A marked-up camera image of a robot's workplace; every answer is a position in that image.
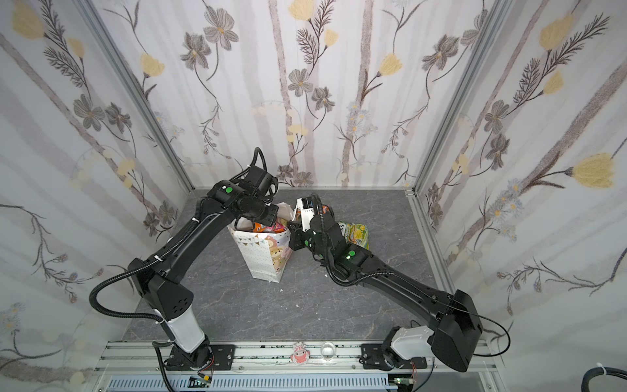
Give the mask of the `red orange Fox's candy bag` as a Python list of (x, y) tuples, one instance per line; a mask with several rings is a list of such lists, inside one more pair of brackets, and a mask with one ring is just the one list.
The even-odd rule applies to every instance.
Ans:
[(253, 225), (252, 231), (254, 233), (267, 233), (265, 231), (267, 226), (271, 226), (271, 225), (262, 225), (261, 223), (255, 222), (254, 225)]

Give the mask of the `green yellow Fox's candy bag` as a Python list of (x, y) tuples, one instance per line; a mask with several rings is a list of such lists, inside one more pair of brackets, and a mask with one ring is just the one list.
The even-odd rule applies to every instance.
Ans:
[(339, 226), (341, 227), (341, 232), (347, 242), (353, 243), (367, 250), (370, 249), (369, 229), (366, 225), (340, 221)]

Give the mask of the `white cartoon paper bag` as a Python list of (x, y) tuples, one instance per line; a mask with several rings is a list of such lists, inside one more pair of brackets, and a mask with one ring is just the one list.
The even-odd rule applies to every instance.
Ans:
[[(287, 227), (294, 217), (294, 209), (286, 203), (279, 204), (276, 223)], [(227, 226), (254, 279), (279, 283), (293, 251), (289, 248), (290, 233), (254, 233), (254, 223), (245, 218), (234, 220)]]

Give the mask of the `purple Fox's berries bag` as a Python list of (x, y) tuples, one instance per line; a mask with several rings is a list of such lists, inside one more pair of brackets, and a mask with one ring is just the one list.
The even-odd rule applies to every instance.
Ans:
[(287, 230), (287, 227), (280, 222), (275, 223), (274, 225), (271, 225), (271, 226), (267, 226), (265, 229), (267, 233), (273, 233), (273, 234), (279, 234), (279, 233), (285, 232), (286, 230)]

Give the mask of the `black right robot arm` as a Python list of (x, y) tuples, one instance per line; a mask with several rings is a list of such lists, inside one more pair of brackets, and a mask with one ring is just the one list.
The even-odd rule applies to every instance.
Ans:
[(414, 328), (394, 327), (377, 354), (362, 354), (372, 368), (404, 368), (413, 359), (433, 357), (457, 372), (467, 372), (485, 329), (472, 298), (462, 290), (449, 293), (410, 278), (371, 251), (349, 242), (330, 207), (317, 194), (297, 200), (288, 224), (289, 246), (308, 249), (328, 277), (341, 287), (362, 285), (388, 297), (415, 315)]

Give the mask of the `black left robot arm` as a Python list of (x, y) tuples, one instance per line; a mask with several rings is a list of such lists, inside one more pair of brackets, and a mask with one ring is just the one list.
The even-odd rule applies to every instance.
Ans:
[[(181, 281), (209, 243), (233, 221), (244, 218), (273, 225), (279, 213), (273, 203), (278, 187), (279, 181), (269, 172), (261, 148), (255, 148), (248, 167), (216, 183), (199, 199), (191, 219), (156, 253), (145, 260), (134, 259), (126, 272), (96, 285), (89, 296), (90, 305), (109, 317), (149, 319), (160, 325), (173, 345), (166, 367), (200, 370), (210, 366), (214, 354), (195, 318), (194, 294)], [(150, 313), (111, 310), (99, 302), (102, 290), (125, 279), (132, 279), (150, 305)]]

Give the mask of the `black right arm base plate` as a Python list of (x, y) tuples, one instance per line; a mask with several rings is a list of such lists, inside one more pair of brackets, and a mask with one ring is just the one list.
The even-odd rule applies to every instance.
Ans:
[(382, 343), (364, 343), (360, 349), (359, 362), (366, 370), (390, 372), (393, 370), (427, 369), (428, 367), (426, 358), (403, 359)]

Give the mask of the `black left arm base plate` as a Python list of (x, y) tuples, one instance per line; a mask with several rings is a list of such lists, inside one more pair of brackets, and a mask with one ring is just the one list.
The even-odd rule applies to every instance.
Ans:
[(233, 366), (235, 345), (212, 345), (213, 357), (208, 366), (213, 371), (230, 371)]

